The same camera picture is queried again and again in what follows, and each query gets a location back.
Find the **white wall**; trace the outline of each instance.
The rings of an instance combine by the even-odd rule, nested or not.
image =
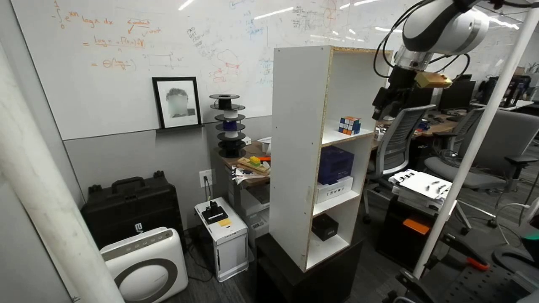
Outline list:
[[[83,194],[71,169],[64,144],[56,129],[49,103],[35,75],[30,54],[17,26],[10,0],[0,0],[0,46],[12,65],[12,71],[22,86],[24,98],[29,103],[35,123],[41,129],[41,134],[64,177],[64,182],[69,187],[69,193],[73,194],[74,201],[81,204]]]

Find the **picture frame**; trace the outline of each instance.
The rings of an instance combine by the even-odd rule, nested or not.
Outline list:
[[[160,130],[201,125],[196,78],[152,78]]]

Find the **white box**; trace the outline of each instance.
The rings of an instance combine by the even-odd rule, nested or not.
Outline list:
[[[350,193],[352,184],[354,184],[354,179],[350,176],[339,179],[337,184],[329,184],[329,186],[318,184],[317,186],[317,204],[320,204],[324,201],[330,201],[330,199],[342,196],[345,193]]]
[[[228,219],[206,224],[202,213],[209,208],[209,203],[197,204],[196,213],[214,241],[214,268],[219,283],[222,283],[249,268],[248,226],[236,216],[224,199],[219,198],[214,201],[229,216]]]

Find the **white pillar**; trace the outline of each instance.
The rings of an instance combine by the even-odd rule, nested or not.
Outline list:
[[[0,171],[84,303],[123,299],[27,108],[0,46]]]
[[[460,189],[462,189],[462,186],[463,186],[463,182],[465,182],[465,179],[468,176],[468,171],[470,171],[470,167],[473,164],[473,159],[475,159],[478,149],[482,147],[482,142],[484,142],[484,139],[487,135],[487,130],[490,129],[490,123],[492,123],[492,120],[495,117],[495,112],[499,110],[499,107],[502,103],[504,93],[505,93],[505,90],[507,90],[507,86],[509,86],[509,83],[510,83],[510,80],[514,76],[514,71],[516,71],[516,68],[517,68],[524,51],[526,51],[526,46],[527,46],[531,36],[536,31],[537,21],[539,21],[539,11],[529,11],[529,14],[526,17],[526,22],[524,22],[524,28],[521,29],[519,41],[517,41],[512,54],[505,61],[505,68],[504,68],[504,71],[502,71],[502,75],[500,75],[500,78],[497,81],[497,86],[495,86],[495,90],[494,90],[494,93],[492,93],[492,97],[489,100],[485,113],[484,113],[484,117],[482,117],[482,120],[480,120],[480,123],[478,123],[478,127],[477,127],[477,130],[473,134],[470,147],[468,147],[468,150],[467,150],[467,154],[465,154],[465,157],[462,161],[462,166],[460,166],[460,169],[457,172],[457,177],[453,181],[453,187],[452,187],[452,191],[448,194],[448,199],[446,199],[445,206],[441,208],[441,211],[440,211],[440,214],[436,218],[436,223],[435,223],[435,226],[433,226],[433,230],[431,230],[431,233],[430,233],[430,236],[426,240],[426,245],[425,245],[425,248],[421,251],[421,256],[420,256],[418,265],[414,268],[414,277],[416,278],[420,278],[423,275],[425,265],[430,260],[430,256],[431,256],[436,243],[438,243],[441,230],[443,230],[445,223],[450,219],[450,216],[453,213],[453,208],[457,206],[457,196],[458,196],[458,193],[460,193]]]

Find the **black box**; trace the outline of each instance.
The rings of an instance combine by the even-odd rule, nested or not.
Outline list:
[[[256,302],[345,302],[354,287],[361,250],[362,243],[354,238],[349,248],[302,273],[270,235],[258,238]]]
[[[339,231],[339,223],[334,221],[330,216],[322,214],[313,219],[312,231],[322,240],[327,241],[334,238]]]
[[[393,198],[376,246],[377,253],[411,272],[420,260],[428,235],[420,235],[406,228],[404,221],[413,219],[425,226],[435,226],[436,216],[438,213],[435,209],[428,209],[421,203]]]
[[[93,186],[81,213],[100,250],[155,228],[174,228],[185,250],[175,187],[164,172],[118,181],[110,189]]]

